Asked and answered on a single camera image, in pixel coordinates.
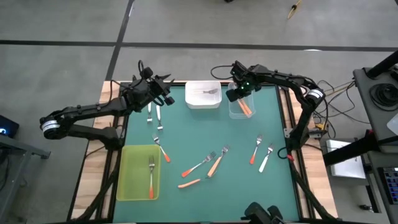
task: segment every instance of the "gray floor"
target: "gray floor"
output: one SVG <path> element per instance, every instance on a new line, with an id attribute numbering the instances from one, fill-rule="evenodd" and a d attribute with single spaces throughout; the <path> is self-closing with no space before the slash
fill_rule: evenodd
<path id="1" fill-rule="evenodd" d="M 125 42 L 326 45 L 396 47 L 398 7 L 393 0 L 304 1 L 296 15 L 285 17 L 295 1 L 136 0 Z M 0 39 L 116 41 L 127 0 L 1 1 Z M 39 118 L 66 105 L 98 100 L 112 47 L 0 45 L 0 113 L 21 124 L 18 139 L 52 152 L 34 159 L 25 174 L 13 216 L 28 223 L 66 219 L 86 141 L 44 139 Z M 215 65 L 240 60 L 283 72 L 348 82 L 356 68 L 371 67 L 390 52 L 308 52 L 289 50 L 136 49 L 122 48 L 113 78 L 130 80 L 139 59 L 159 75 L 178 80 L 207 80 Z M 227 76 L 228 70 L 216 71 Z M 348 114 L 367 121 L 359 93 L 350 89 L 356 108 Z M 345 96 L 334 105 L 351 107 Z M 361 137 L 368 124 L 344 116 L 330 120 L 337 137 Z M 386 214 L 358 209 L 369 203 L 363 186 L 331 179 L 339 217 L 348 221 L 386 223 Z"/>

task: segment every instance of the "electronic device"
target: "electronic device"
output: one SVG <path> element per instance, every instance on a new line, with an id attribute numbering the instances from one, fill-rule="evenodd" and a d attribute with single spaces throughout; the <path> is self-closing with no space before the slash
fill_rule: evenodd
<path id="1" fill-rule="evenodd" d="M 0 115 L 0 134 L 13 138 L 18 131 L 19 124 Z"/>
<path id="2" fill-rule="evenodd" d="M 377 168 L 390 204 L 398 205 L 398 167 Z"/>

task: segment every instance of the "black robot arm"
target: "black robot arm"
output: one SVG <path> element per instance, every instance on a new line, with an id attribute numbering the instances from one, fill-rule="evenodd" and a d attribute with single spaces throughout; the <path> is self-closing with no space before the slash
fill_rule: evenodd
<path id="1" fill-rule="evenodd" d="M 312 113 L 325 99 L 324 92 L 312 79 L 301 75 L 280 73 L 277 70 L 271 71 L 262 65 L 246 68 L 238 61 L 233 64 L 231 74 L 236 83 L 236 89 L 226 92 L 230 101 L 248 96 L 253 90 L 259 91 L 263 83 L 272 83 L 292 89 L 297 101 L 301 104 L 302 114 L 296 127 L 291 130 L 287 138 L 287 149 L 300 149 L 307 142 L 309 138 L 307 126 Z M 301 87 L 309 89 L 305 96 Z"/>
<path id="2" fill-rule="evenodd" d="M 170 93 L 170 83 L 165 83 L 164 79 L 170 75 L 152 77 L 153 71 L 147 67 L 140 69 L 140 80 L 133 78 L 133 82 L 128 85 L 120 84 L 122 89 L 121 96 L 114 98 L 107 103 L 96 103 L 94 105 L 76 107 L 66 107 L 63 110 L 54 111 L 48 116 L 40 119 L 40 128 L 47 139 L 61 139 L 66 136 L 86 138 L 88 140 L 100 140 L 108 150 L 121 148 L 122 142 L 116 133 L 115 128 L 107 127 L 103 129 L 86 127 L 74 124 L 77 121 L 97 118 L 101 116 L 126 116 L 141 110 L 151 101 L 159 106 L 171 105 L 173 98 L 167 97 Z"/>

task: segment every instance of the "white bowl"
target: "white bowl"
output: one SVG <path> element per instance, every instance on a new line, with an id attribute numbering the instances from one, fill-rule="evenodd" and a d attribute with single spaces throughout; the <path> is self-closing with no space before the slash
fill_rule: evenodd
<path id="1" fill-rule="evenodd" d="M 203 91 L 218 91 L 214 94 Z M 214 109 L 221 103 L 221 83 L 219 81 L 188 81 L 185 84 L 185 102 L 191 109 Z"/>

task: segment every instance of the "yellow tray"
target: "yellow tray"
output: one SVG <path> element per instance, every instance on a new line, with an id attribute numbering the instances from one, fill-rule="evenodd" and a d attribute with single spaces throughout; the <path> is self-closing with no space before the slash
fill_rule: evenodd
<path id="1" fill-rule="evenodd" d="M 154 156 L 154 198 L 149 199 L 149 156 Z M 120 163 L 119 201 L 156 200 L 160 187 L 160 147 L 158 145 L 124 146 Z"/>

